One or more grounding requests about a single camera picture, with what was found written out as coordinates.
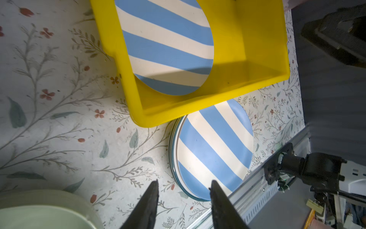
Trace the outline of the blue white striped plate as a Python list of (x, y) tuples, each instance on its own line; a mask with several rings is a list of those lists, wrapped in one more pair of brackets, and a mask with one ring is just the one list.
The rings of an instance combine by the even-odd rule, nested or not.
[(197, 1), (116, 1), (133, 74), (167, 95), (195, 92), (207, 80), (214, 40)]

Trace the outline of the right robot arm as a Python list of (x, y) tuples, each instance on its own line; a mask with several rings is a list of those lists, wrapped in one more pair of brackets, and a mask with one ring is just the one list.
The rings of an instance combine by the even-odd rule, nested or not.
[(263, 169), (268, 184), (278, 182), (281, 192), (288, 190), (297, 179), (309, 185), (315, 194), (315, 201), (308, 202), (311, 215), (324, 224), (327, 215), (332, 215), (337, 229), (366, 227), (364, 165), (325, 153), (299, 157), (288, 143), (264, 163)]

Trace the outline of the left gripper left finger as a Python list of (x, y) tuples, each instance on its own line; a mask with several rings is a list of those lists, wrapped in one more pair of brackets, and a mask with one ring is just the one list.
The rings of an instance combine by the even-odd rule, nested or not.
[(158, 180), (152, 181), (121, 229), (153, 229), (159, 202)]

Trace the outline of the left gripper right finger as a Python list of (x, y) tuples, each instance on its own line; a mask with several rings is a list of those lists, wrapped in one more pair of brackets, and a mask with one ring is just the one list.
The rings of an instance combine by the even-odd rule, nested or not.
[(216, 180), (209, 190), (215, 229), (249, 229)]

